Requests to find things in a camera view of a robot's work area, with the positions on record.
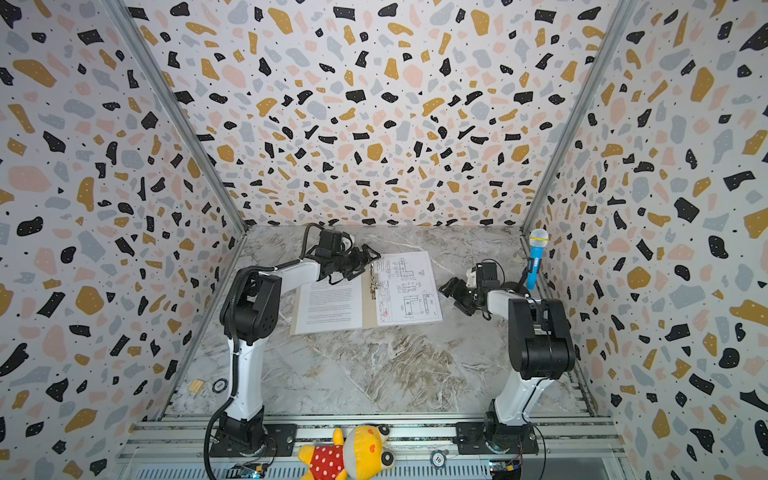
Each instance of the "gray marble surface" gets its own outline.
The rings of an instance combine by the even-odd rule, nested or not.
[[[435,280],[465,277],[473,262],[497,260],[508,280],[525,266],[517,228],[340,227],[380,253],[426,250]],[[237,261],[275,265],[298,257],[303,227],[254,227]],[[316,240],[316,230],[310,245]],[[264,354],[262,393],[272,414],[370,412],[479,413],[504,387],[511,369],[505,321],[465,316],[439,296],[443,321],[414,326],[291,336],[293,293],[280,301],[280,321]],[[213,383],[226,378],[229,353],[216,318],[210,322],[167,415],[209,415],[227,394]],[[198,394],[188,390],[199,379]],[[534,412],[578,412],[581,391],[565,376],[541,397]]]

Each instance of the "terrazzo patterned wall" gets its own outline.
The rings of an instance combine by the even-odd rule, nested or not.
[[[766,22],[638,2],[541,212],[638,478],[768,478]]]
[[[613,13],[608,0],[128,3],[251,224],[520,222]]]
[[[0,478],[107,478],[235,236],[99,3],[0,15]]]

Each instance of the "white paper sheet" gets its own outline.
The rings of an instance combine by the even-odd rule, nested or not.
[[[296,333],[362,328],[362,279],[329,285],[328,280],[301,286]]]
[[[384,253],[373,271],[380,326],[442,321],[429,253]]]

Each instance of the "yellow plush toy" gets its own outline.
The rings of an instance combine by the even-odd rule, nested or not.
[[[299,460],[309,466],[301,480],[369,480],[395,464],[395,457],[384,449],[389,427],[362,425],[344,442],[340,429],[333,432],[333,445],[305,445]]]

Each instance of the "microphone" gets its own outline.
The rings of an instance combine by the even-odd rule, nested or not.
[[[531,245],[531,258],[528,259],[528,279],[525,282],[525,287],[529,292],[533,292],[536,287],[538,264],[541,262],[541,256],[544,254],[544,248],[548,241],[549,233],[543,228],[533,230],[528,236],[528,243]]]

